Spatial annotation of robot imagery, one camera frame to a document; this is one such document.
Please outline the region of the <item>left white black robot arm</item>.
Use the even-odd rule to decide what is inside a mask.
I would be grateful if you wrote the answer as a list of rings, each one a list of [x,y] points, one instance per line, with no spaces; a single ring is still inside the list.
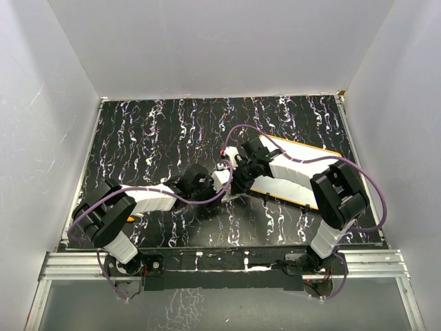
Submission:
[[[228,180],[229,170],[210,173],[200,164],[157,185],[134,187],[106,179],[74,209],[68,235],[79,228],[96,249],[110,253],[124,273],[134,275],[143,263],[137,247],[123,232],[127,220],[187,205],[214,205],[225,194],[223,187]]]

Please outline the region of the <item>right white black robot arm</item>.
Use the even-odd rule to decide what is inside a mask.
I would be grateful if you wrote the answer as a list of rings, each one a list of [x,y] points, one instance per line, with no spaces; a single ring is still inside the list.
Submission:
[[[231,193],[255,192],[316,211],[318,231],[291,265],[325,272],[339,241],[370,204],[351,166],[336,152],[273,136],[260,135],[242,149],[244,154],[231,146],[222,151],[234,167]]]

